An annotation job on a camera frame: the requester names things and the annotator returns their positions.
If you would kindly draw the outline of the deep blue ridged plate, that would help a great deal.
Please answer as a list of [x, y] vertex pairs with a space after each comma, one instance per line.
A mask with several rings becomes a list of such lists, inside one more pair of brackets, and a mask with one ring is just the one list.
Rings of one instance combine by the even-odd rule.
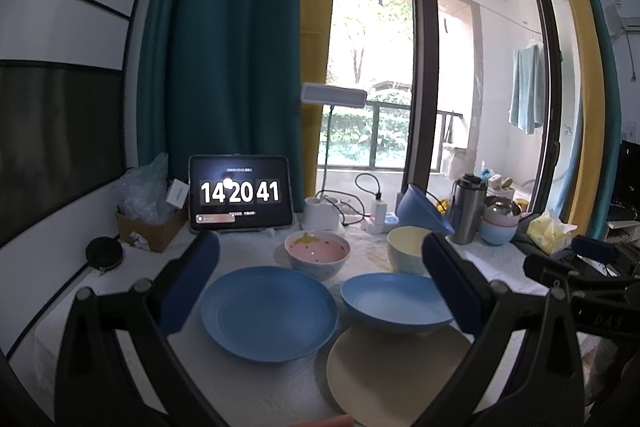
[[341, 287], [347, 310], [363, 324], [393, 333], [429, 333], [452, 316], [431, 277], [407, 273], [369, 273]]

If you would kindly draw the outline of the cream yellow bowl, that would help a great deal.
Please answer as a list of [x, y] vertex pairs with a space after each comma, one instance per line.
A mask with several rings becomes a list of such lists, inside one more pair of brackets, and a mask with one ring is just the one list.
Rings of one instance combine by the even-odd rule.
[[427, 277], [422, 244], [430, 233], [429, 229], [419, 227], [398, 227], [387, 234], [387, 256], [395, 272]]

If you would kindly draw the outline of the right yellow teal curtain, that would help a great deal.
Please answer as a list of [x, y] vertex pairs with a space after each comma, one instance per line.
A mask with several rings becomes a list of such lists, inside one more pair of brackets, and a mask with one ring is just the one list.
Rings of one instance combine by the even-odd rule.
[[578, 234], [603, 239], [622, 142], [620, 86], [601, 1], [568, 2], [582, 74], [582, 139], [568, 220]]

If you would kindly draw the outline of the grey tissue holder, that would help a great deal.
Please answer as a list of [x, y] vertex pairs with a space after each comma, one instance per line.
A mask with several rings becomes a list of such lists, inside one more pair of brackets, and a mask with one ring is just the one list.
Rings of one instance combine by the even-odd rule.
[[[531, 239], [527, 235], [527, 229], [529, 226], [530, 219], [522, 220], [518, 226], [516, 227], [516, 231], [510, 243], [518, 248], [525, 256], [532, 254], [544, 254], [544, 250], [539, 247], [533, 239]], [[560, 243], [558, 246], [554, 246], [551, 254], [548, 254], [548, 257], [557, 258], [561, 254], [561, 251], [565, 251], [568, 247], [570, 247], [570, 243], [574, 239], [574, 233], [568, 234], [566, 239], [560, 239]]]

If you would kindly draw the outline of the light blue bowl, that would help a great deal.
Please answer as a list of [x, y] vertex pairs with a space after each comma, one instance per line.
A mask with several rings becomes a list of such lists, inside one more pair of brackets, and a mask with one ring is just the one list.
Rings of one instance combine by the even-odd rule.
[[509, 243], [513, 239], [518, 227], [504, 227], [503, 225], [494, 225], [488, 221], [480, 221], [480, 238], [484, 243], [490, 246], [501, 246]]

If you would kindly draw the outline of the steel bowl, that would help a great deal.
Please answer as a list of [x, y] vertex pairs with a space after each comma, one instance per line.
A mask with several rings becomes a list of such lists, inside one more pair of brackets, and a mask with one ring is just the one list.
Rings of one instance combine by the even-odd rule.
[[513, 199], [489, 195], [485, 198], [485, 207], [488, 211], [498, 213], [503, 216], [519, 216], [521, 207]]

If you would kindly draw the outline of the cream yellow plate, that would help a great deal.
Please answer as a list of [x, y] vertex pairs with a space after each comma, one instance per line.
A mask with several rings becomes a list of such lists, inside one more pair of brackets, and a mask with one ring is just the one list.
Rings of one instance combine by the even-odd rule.
[[335, 402], [363, 426], [410, 426], [436, 398], [471, 343], [457, 329], [431, 334], [347, 329], [326, 361]]

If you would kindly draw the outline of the clear plastic bag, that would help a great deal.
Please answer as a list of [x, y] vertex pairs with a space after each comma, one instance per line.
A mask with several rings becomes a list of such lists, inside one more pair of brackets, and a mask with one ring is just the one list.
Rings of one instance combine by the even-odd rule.
[[168, 154], [159, 153], [149, 165], [130, 168], [115, 183], [118, 212], [147, 225], [162, 225], [175, 213], [166, 202]]

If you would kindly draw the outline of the small white box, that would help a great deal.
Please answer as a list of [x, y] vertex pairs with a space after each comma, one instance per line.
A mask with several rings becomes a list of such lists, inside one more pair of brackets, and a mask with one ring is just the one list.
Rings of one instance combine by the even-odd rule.
[[189, 192], [189, 184], [184, 183], [179, 179], [173, 179], [171, 184], [169, 184], [168, 191], [166, 193], [166, 202], [176, 209], [182, 209]]

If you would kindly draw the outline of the hanging light blue towel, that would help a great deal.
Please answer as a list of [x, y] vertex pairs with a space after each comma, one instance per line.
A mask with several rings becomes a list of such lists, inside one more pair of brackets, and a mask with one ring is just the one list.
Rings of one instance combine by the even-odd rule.
[[512, 94], [509, 122], [531, 135], [546, 118], [546, 69], [544, 49], [533, 43], [513, 52]]

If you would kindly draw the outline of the tilted blue bowl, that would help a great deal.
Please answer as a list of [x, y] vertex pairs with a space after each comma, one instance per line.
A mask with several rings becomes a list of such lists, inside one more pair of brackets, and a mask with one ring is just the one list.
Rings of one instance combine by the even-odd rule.
[[454, 233], [446, 217], [428, 200], [420, 187], [409, 184], [399, 204], [396, 215], [402, 227], [418, 227], [445, 236]]

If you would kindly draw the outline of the white power strip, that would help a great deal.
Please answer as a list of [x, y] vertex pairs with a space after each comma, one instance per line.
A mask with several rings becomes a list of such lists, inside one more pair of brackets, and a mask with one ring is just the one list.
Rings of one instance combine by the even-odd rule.
[[385, 219], [378, 222], [372, 217], [365, 217], [362, 224], [363, 231], [378, 235], [378, 234], [387, 234], [392, 231], [394, 228], [397, 228], [399, 225], [399, 219], [395, 215], [395, 213], [388, 212], [385, 215]]

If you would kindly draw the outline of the tablet showing clock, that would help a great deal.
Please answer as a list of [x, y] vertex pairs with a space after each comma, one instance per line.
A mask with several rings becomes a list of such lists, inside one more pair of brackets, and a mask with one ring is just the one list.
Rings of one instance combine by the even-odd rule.
[[189, 187], [195, 231], [278, 229], [294, 221], [290, 168], [283, 156], [194, 155]]

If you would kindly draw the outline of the white charger plug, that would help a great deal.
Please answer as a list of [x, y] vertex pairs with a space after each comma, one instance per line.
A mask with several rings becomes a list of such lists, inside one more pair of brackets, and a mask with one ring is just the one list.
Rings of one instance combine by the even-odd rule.
[[373, 199], [370, 220], [376, 225], [384, 225], [386, 218], [387, 204], [382, 198]]

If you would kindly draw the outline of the strawberry pattern ceramic bowl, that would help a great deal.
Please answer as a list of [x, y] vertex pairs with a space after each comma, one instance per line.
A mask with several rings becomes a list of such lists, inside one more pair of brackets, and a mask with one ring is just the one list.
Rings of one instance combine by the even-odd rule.
[[317, 280], [334, 277], [350, 255], [346, 239], [327, 231], [299, 231], [284, 241], [288, 261], [294, 270]]

